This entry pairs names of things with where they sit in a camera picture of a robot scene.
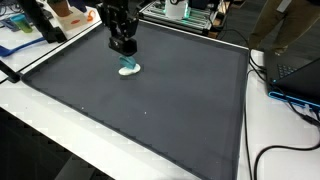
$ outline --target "floor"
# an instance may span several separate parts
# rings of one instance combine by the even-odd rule
[[[88,5],[93,6],[98,0],[85,0]],[[129,0],[129,7],[134,7],[137,2],[142,0]],[[231,9],[228,20],[227,28],[236,29],[241,32],[244,37],[248,38],[250,32],[252,31],[259,13],[263,8],[266,0],[247,0],[247,2],[240,9]],[[280,25],[274,29],[272,33],[265,39],[261,47],[268,49],[271,47],[273,40],[277,35],[277,31],[280,28]],[[320,22],[318,21],[304,36],[298,39],[295,43],[289,46],[287,53],[294,56],[307,58],[314,60],[320,58],[320,43],[315,41],[320,37]],[[245,45],[243,39],[234,32],[228,32],[223,37],[223,41],[230,42],[233,44]]]

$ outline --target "dark gray mat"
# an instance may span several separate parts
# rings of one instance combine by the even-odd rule
[[[109,34],[99,26],[23,81],[200,178],[236,179],[247,51],[141,22],[143,69],[121,78]]]

